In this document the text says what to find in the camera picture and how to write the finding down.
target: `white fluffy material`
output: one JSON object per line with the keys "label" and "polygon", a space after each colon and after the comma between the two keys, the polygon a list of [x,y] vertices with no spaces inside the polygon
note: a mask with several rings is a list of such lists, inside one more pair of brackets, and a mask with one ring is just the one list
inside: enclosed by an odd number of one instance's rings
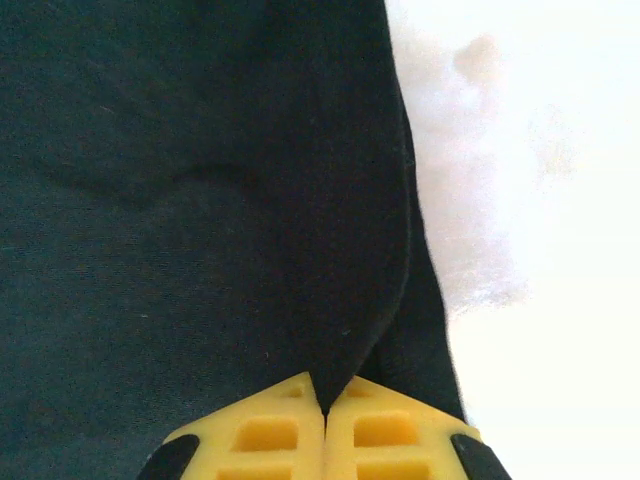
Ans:
{"label": "white fluffy material", "polygon": [[473,423],[514,479],[635,478],[636,7],[387,9]]}

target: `black cloth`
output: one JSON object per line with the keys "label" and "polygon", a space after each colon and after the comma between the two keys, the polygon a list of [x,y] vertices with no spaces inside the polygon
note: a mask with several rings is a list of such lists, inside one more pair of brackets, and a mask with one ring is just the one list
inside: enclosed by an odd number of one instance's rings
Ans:
{"label": "black cloth", "polygon": [[0,478],[300,371],[462,417],[382,1],[0,4]]}

